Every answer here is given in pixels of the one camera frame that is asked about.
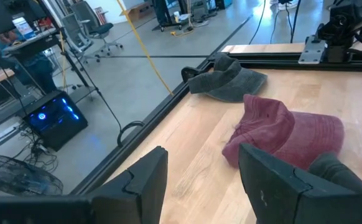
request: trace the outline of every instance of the office chair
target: office chair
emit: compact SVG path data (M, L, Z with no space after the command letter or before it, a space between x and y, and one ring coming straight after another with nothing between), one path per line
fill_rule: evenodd
M78 22L76 15L73 13L65 16L62 18L62 23L72 53L75 53L75 56L79 58L82 63L88 63L88 59L95 59L97 62L100 62L99 55L85 54L85 51L89 49L94 42L85 35L82 25Z
M71 9L76 14L79 21L81 21L81 23L85 26L86 33L88 33L91 38L103 40L104 46L98 49L97 52L104 52L104 50L107 50L107 54L109 56L111 46L123 48L123 45L117 43L116 41L108 43L105 40L105 37L109 35L109 31L112 29L113 24L106 23L101 25L100 20L87 2L81 1L75 3L71 6Z

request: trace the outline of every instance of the gray cloth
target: gray cloth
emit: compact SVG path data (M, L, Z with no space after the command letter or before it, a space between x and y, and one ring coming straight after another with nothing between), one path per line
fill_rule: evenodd
M238 59L218 54L214 71L206 72L188 80L191 93L206 93L218 100L240 103L243 95L255 95L267 75L242 68Z
M310 165L308 172L356 193L362 193L362 180L342 164L334 153L323 153L318 156Z

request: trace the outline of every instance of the wall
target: wall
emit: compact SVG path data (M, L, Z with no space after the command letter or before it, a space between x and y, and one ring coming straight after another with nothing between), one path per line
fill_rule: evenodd
M119 16L121 13L121 8L117 0L85 0L88 2L92 9L96 7L102 7L104 11L108 11L105 14L106 20L111 23L119 23L127 21L126 16Z

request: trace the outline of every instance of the desk fan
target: desk fan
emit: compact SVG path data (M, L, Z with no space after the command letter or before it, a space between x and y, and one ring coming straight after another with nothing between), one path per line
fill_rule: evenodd
M62 182L49 172L6 156L0 156L0 191L18 196L61 195Z

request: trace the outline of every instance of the gray floor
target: gray floor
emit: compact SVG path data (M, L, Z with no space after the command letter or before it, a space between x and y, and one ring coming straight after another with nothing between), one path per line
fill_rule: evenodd
M329 12L325 8L331 2L332 0L303 1L297 20L295 42L303 42L306 36L315 33L319 23L328 20ZM165 32L152 31L157 26L154 14L135 22L135 25L151 55L209 55L250 17L250 20L224 46L248 44L257 29L263 3L263 0L234 0L227 10L219 11L208 26L196 28L193 33L183 37L171 36L170 31L178 31L174 28L168 28ZM293 23L294 13L295 9L291 9L291 23ZM253 41L254 44L270 42L275 14L276 7L267 5L259 32ZM115 24L108 40L117 40L124 45L123 50L114 48L112 55L144 55L127 22ZM282 11L277 18L272 42L288 43L289 41L290 28L287 13ZM99 47L100 43L95 43L94 47ZM203 60L204 58L153 59L170 89L174 89L182 81L180 71L183 67L196 67ZM90 61L86 70L123 126L131 121L143 120L169 94L146 58L102 58L100 63ZM68 84L81 83L75 73L70 70L67 70L66 78ZM61 74L55 76L54 79L58 86L62 86ZM99 96L94 93L92 97L93 101L85 98L78 104L87 117L89 126L55 153L58 156L59 165L53 174L64 183L65 194L79 184L116 147L119 128ZM12 119L11 122L2 125L0 130L15 122L16 119ZM14 156L26 144L26 139L19 139L16 136L0 147L0 154ZM19 159L28 153L24 152Z

